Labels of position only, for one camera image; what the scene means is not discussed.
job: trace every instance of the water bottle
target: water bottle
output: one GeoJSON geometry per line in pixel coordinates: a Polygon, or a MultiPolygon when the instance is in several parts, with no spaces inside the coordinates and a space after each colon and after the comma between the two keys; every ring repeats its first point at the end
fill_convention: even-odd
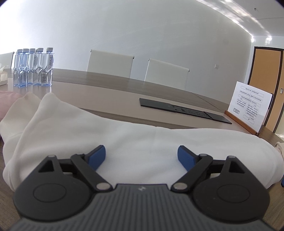
{"type": "Polygon", "coordinates": [[[28,59],[29,49],[23,49],[20,56],[18,87],[26,87],[28,85],[28,59]]]}
{"type": "Polygon", "coordinates": [[[14,86],[18,85],[19,79],[19,67],[20,67],[20,54],[22,53],[22,49],[17,50],[15,59],[14,59],[14,70],[13,70],[13,84],[14,86]]]}
{"type": "Polygon", "coordinates": [[[41,85],[42,86],[51,86],[52,82],[52,67],[53,67],[53,59],[54,53],[52,53],[53,47],[46,48],[46,54],[43,54],[42,59],[42,77],[41,77],[41,85]]]}
{"type": "Polygon", "coordinates": [[[43,55],[43,48],[38,48],[36,50],[36,54],[34,54],[34,73],[33,73],[33,85],[40,86],[41,85],[41,72],[42,72],[42,55],[43,55]]]}
{"type": "Polygon", "coordinates": [[[34,59],[35,59],[35,48],[31,48],[29,52],[29,60],[28,60],[28,85],[33,84],[34,59]]]}

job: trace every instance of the pink cloth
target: pink cloth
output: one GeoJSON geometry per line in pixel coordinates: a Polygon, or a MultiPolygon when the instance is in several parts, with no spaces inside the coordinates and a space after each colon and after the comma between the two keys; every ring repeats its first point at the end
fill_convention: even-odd
{"type": "Polygon", "coordinates": [[[9,108],[22,95],[12,91],[0,91],[0,121],[4,118],[9,108]]]}

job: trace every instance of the bottle label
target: bottle label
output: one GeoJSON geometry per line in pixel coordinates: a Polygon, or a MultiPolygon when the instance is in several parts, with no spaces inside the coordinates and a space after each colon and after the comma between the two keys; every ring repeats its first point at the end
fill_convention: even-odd
{"type": "Polygon", "coordinates": [[[20,66],[20,55],[16,55],[16,68],[20,66]]]}
{"type": "Polygon", "coordinates": [[[37,55],[34,55],[34,65],[33,67],[35,68],[37,66],[37,55]]]}
{"type": "Polygon", "coordinates": [[[48,58],[48,63],[47,63],[46,69],[50,70],[52,68],[52,66],[53,66],[53,54],[50,54],[49,58],[48,58]]]}

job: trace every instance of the white cloth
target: white cloth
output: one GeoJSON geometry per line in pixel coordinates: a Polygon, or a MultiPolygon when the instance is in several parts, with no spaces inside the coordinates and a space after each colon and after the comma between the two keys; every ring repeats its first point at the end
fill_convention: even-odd
{"type": "Polygon", "coordinates": [[[284,159],[284,143],[277,142],[275,144],[275,148],[282,155],[282,157],[284,159]]]}
{"type": "Polygon", "coordinates": [[[221,129],[167,129],[102,118],[60,101],[53,93],[42,101],[27,93],[0,122],[4,140],[3,178],[15,190],[50,154],[69,158],[98,145],[106,159],[97,172],[113,186],[117,183],[166,183],[171,186],[186,170],[177,149],[215,159],[238,157],[268,188],[284,174],[283,158],[265,140],[221,129]]]}

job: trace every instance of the door frame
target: door frame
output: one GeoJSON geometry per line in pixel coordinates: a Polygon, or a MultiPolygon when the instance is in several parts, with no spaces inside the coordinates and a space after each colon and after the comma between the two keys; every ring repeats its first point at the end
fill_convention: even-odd
{"type": "Polygon", "coordinates": [[[270,108],[269,108],[269,111],[268,111],[266,120],[265,120],[265,122],[264,122],[264,124],[263,124],[264,126],[266,126],[267,121],[268,121],[268,119],[269,119],[269,116],[270,116],[270,114],[271,114],[271,111],[272,111],[272,108],[273,108],[273,105],[274,105],[274,101],[275,101],[275,99],[276,99],[278,87],[279,87],[279,82],[280,82],[280,77],[281,77],[281,71],[282,71],[282,64],[283,64],[283,52],[284,52],[284,49],[275,48],[275,47],[257,47],[257,46],[255,46],[255,47],[254,47],[254,52],[253,52],[253,58],[252,58],[252,64],[251,64],[250,74],[249,74],[248,85],[249,85],[249,83],[250,83],[250,78],[251,78],[251,75],[252,75],[252,70],[253,70],[253,64],[254,64],[254,58],[255,58],[255,51],[256,51],[256,49],[273,50],[273,51],[280,51],[280,52],[281,52],[281,54],[280,54],[279,71],[278,71],[278,77],[277,77],[277,83],[276,83],[275,91],[274,91],[274,94],[273,94],[273,98],[272,98],[272,101],[271,101],[271,105],[270,105],[270,108]]]}
{"type": "Polygon", "coordinates": [[[277,130],[277,128],[278,128],[278,125],[279,125],[280,120],[281,120],[282,115],[283,115],[283,111],[284,111],[284,103],[283,103],[283,106],[282,106],[282,109],[281,109],[281,112],[280,112],[279,118],[278,118],[278,120],[277,120],[277,123],[276,123],[276,125],[275,125],[275,128],[274,128],[274,130],[273,130],[273,133],[275,133],[275,132],[276,132],[276,130],[277,130]]]}

